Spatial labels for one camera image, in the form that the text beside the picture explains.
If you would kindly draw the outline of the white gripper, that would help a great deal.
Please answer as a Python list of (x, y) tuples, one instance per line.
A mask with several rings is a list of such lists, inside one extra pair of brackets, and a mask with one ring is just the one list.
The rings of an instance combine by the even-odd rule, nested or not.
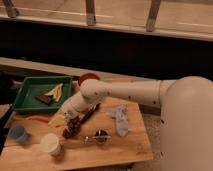
[(73, 119), (77, 117), (81, 111), (88, 107), (87, 100), (81, 93), (76, 93), (68, 98), (60, 107), (59, 113), (61, 115), (55, 115), (48, 125), (52, 128), (60, 127), (66, 124), (66, 119)]

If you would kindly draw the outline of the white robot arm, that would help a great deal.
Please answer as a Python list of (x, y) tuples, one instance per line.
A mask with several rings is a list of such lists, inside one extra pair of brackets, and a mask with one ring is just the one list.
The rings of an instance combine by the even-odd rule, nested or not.
[(88, 78), (62, 103), (50, 125), (66, 123), (105, 97), (161, 109), (162, 171), (213, 171), (213, 81), (200, 76), (134, 82)]

